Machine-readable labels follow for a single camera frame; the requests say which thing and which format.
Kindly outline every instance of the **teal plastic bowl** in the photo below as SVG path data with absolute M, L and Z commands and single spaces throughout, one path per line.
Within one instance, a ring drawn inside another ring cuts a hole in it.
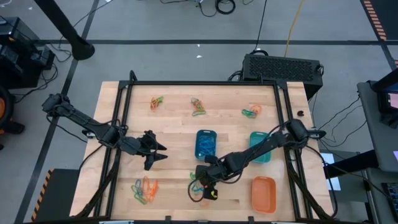
M 259 131 L 254 131 L 250 134 L 249 147 L 259 144 L 264 138 L 268 137 L 268 133 L 263 133 Z M 264 155 L 257 157 L 253 162 L 266 163 L 271 160 L 271 152 L 267 152 Z

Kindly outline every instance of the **blue plastic dish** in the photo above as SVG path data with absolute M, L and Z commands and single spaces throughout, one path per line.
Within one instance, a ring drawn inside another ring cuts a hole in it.
M 262 133 L 259 131 L 252 132 L 250 134 L 250 143 L 249 147 L 255 146 L 256 144 L 259 144 L 264 138 L 268 137 L 267 133 Z M 266 163 L 271 160 L 271 152 L 267 152 L 264 155 L 257 157 L 253 162 L 257 163 Z
M 195 144 L 195 157 L 204 160 L 205 156 L 216 155 L 217 133 L 211 130 L 199 130 L 197 132 L 197 141 Z

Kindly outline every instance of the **floor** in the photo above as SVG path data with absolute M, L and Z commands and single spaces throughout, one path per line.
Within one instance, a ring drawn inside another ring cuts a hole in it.
M 0 0 L 0 6 L 7 2 Z M 72 24 L 91 8 L 107 3 L 56 2 Z M 0 152 L 0 223 L 30 220 L 47 171 L 77 169 L 83 159 L 84 143 L 62 130 L 49 129 L 41 104 L 50 93 L 67 92 L 76 108 L 93 115 L 101 82 L 125 80 L 130 70 L 139 80 L 226 80 L 240 69 L 244 54 L 254 48 L 264 4 L 263 0 L 247 6 L 241 0 L 236 2 L 232 14 L 207 18 L 193 1 L 161 4 L 155 0 L 113 0 L 90 19 L 83 19 L 76 30 L 95 44 L 94 56 L 79 62 L 72 58 L 55 62 L 58 78 L 46 90 L 16 105 L 14 117 L 26 125 L 25 132 L 0 136 L 6 146 Z M 299 0 L 268 0 L 260 49 L 283 56 L 299 4 Z M 204 0 L 203 11 L 214 11 L 212 0 Z M 0 15 L 19 16 L 41 39 L 55 43 L 61 36 L 33 0 L 11 1 L 0 7 Z M 398 59 L 396 42 L 380 41 L 360 0 L 306 0 L 292 40 L 288 57 L 319 60 L 325 66 L 324 86 L 315 106 L 315 100 L 310 104 L 318 127 L 357 99 L 357 82 L 380 79 L 394 68 L 393 58 Z M 69 45 L 63 44 L 62 48 L 69 49 Z M 62 52 L 57 55 L 66 57 Z M 364 122 L 361 109 L 348 118 L 336 128 L 338 142 Z M 337 122 L 324 129 L 330 131 Z M 65 119 L 58 123 L 73 133 L 81 131 Z M 365 126 L 335 149 L 364 152 L 372 148 L 369 138 Z M 366 214 L 361 206 L 342 204 L 338 217 L 362 221 Z

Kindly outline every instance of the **yellow cable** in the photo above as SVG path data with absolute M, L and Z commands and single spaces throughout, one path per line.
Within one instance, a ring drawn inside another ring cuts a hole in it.
M 285 49 L 285 56 L 284 56 L 284 57 L 286 57 L 286 55 L 287 55 L 287 50 L 289 49 L 290 35 L 292 35 L 292 30 L 293 30 L 294 24 L 296 23 L 297 17 L 298 17 L 299 14 L 300 14 L 301 7 L 303 6 L 303 3 L 304 3 L 304 0 L 301 0 L 300 5 L 299 5 L 299 7 L 298 7 L 298 10 L 297 10 L 297 12 L 296 12 L 296 16 L 294 17 L 292 26 L 290 27 L 289 36 L 288 36 L 288 38 L 287 38 L 286 49 Z

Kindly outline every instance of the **wooden tabletop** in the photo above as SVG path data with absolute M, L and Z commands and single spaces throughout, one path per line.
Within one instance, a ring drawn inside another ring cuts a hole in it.
M 99 94 L 94 119 L 105 122 L 112 118 L 117 82 L 104 82 Z M 307 98 L 302 83 L 289 83 L 289 96 L 293 114 L 304 111 L 301 119 L 307 128 L 312 127 Z M 152 97 L 164 97 L 164 102 L 155 110 L 150 110 Z M 280 91 L 282 107 L 285 111 L 283 93 Z M 192 97 L 202 100 L 206 115 L 193 117 Z M 241 114 L 242 109 L 261 105 L 262 111 L 255 119 Z M 271 86 L 188 86 L 188 85 L 136 85 L 133 86 L 127 125 L 128 136 L 138 137 L 144 131 L 153 130 L 159 143 L 167 147 L 161 153 L 167 159 L 157 161 L 149 171 L 144 170 L 144 158 L 130 156 L 122 152 L 115 198 L 113 219 L 164 220 L 248 220 L 294 221 L 287 170 L 282 149 L 271 153 L 271 161 L 266 164 L 250 163 L 241 180 L 235 184 L 219 183 L 218 200 L 192 202 L 187 195 L 190 173 L 196 165 L 204 164 L 194 156 L 196 133 L 200 129 L 217 132 L 216 156 L 248 148 L 249 136 L 253 131 L 269 132 L 277 126 L 278 116 L 274 91 Z M 309 145 L 317 148 L 315 141 Z M 85 157 L 99 146 L 95 139 L 87 144 Z M 97 152 L 83 166 L 70 215 L 76 215 L 90 200 L 98 188 L 105 149 Z M 303 166 L 309 191 L 323 209 L 333 213 L 331 200 L 326 187 L 325 175 L 320 158 L 312 151 L 303 150 Z M 152 203 L 143 205 L 134 198 L 131 185 L 144 176 L 159 181 L 159 189 Z M 274 213 L 255 212 L 251 206 L 252 180 L 256 176 L 271 177 L 277 187 L 277 208 Z M 302 217 L 305 217 L 301 193 L 297 188 Z M 104 214 L 108 191 L 103 196 L 101 214 Z

